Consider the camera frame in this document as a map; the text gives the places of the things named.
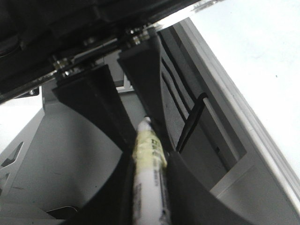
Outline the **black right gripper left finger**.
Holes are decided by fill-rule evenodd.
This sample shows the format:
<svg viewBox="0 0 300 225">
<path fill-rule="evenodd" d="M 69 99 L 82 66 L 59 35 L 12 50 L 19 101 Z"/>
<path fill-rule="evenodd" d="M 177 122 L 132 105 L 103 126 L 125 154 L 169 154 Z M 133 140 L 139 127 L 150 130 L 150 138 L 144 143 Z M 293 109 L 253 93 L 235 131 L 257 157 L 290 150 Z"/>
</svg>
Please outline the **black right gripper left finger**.
<svg viewBox="0 0 300 225">
<path fill-rule="evenodd" d="M 130 225 L 132 223 L 135 144 L 134 129 L 119 97 L 108 65 L 57 81 L 56 98 L 92 122 L 122 151 L 114 171 L 92 197 L 65 225 Z"/>
</svg>

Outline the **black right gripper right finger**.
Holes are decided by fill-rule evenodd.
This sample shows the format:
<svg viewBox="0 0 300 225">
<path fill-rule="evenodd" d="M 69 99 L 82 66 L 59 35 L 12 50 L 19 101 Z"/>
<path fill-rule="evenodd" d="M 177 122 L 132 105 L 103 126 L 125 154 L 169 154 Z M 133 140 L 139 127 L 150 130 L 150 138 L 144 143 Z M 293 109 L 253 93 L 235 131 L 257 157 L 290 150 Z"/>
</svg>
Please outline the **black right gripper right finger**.
<svg viewBox="0 0 300 225">
<path fill-rule="evenodd" d="M 161 141 L 172 225 L 299 224 L 180 48 L 140 44 L 122 50 L 118 62 Z"/>
</svg>

